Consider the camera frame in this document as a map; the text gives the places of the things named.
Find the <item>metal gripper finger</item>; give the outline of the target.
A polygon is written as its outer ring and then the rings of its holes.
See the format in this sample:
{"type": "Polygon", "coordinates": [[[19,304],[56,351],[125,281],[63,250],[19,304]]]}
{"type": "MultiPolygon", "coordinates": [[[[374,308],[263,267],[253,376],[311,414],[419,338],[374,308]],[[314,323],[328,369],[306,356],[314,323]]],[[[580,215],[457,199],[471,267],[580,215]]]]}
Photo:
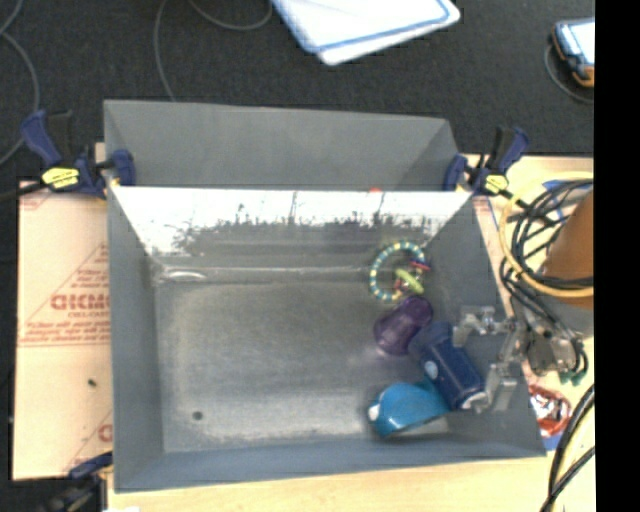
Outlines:
{"type": "Polygon", "coordinates": [[[514,330],[512,318],[495,318],[493,306],[463,306],[458,322],[453,326],[452,343],[462,348],[472,334],[479,336],[507,334],[514,330]]]}
{"type": "Polygon", "coordinates": [[[517,386],[518,379],[511,375],[507,365],[491,363],[483,389],[466,398],[461,408],[477,414],[487,411],[505,412],[517,386]]]}

